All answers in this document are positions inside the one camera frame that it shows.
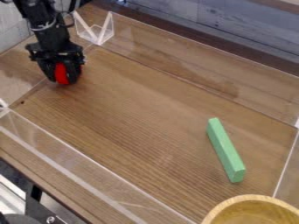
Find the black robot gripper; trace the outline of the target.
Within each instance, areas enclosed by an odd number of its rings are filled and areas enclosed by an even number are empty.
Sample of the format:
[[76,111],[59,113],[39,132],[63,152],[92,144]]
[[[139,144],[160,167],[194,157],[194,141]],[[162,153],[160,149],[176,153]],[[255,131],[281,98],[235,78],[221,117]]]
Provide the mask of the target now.
[[71,41],[66,25],[40,24],[31,27],[36,41],[26,45],[30,58],[39,67],[50,81],[56,81],[56,65],[70,64],[70,83],[78,82],[84,64],[83,47]]

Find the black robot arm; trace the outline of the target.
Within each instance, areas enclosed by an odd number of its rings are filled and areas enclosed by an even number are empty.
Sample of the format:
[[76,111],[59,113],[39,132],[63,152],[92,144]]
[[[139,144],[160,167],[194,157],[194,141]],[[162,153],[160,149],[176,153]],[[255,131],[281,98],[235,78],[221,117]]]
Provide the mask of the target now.
[[38,41],[27,44],[26,50],[48,80],[62,85],[76,83],[82,75],[82,66],[86,64],[83,47],[71,41],[68,29],[75,23],[66,24],[64,11],[55,9],[55,1],[0,0],[0,2],[14,3],[30,23]]

